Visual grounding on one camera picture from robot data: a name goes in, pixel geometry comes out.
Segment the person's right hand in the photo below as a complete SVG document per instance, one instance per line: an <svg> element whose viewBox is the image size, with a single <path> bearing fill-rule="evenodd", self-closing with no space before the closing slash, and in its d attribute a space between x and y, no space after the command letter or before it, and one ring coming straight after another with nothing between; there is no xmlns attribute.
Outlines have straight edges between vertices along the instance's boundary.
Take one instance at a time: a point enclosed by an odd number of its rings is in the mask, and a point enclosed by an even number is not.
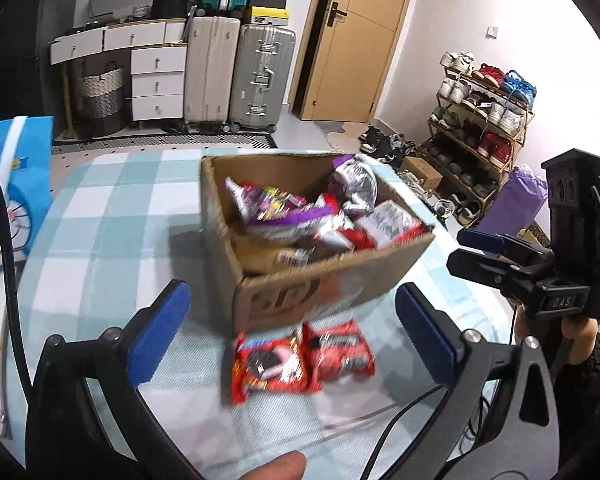
<svg viewBox="0 0 600 480"><path fill-rule="evenodd" d="M558 363L560 365L579 365L584 362L593 352L600 323L596 318L585 318L582 315L565 316L554 318L554 322L560 322L562 336L560 340L567 341L568 353L564 350L558 351ZM521 307L515 315L514 333L516 341L533 336L542 347L548 344L550 336L550 321L539 321L537 318L528 318L524 307Z"/></svg>

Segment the person's left hand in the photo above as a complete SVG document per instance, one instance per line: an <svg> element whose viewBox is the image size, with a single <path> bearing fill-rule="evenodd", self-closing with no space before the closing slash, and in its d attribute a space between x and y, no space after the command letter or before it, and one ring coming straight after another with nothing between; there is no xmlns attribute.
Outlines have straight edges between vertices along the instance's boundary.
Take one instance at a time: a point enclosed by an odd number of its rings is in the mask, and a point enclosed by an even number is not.
<svg viewBox="0 0 600 480"><path fill-rule="evenodd" d="M250 470L240 480L301 480L305 472L306 456L291 451Z"/></svg>

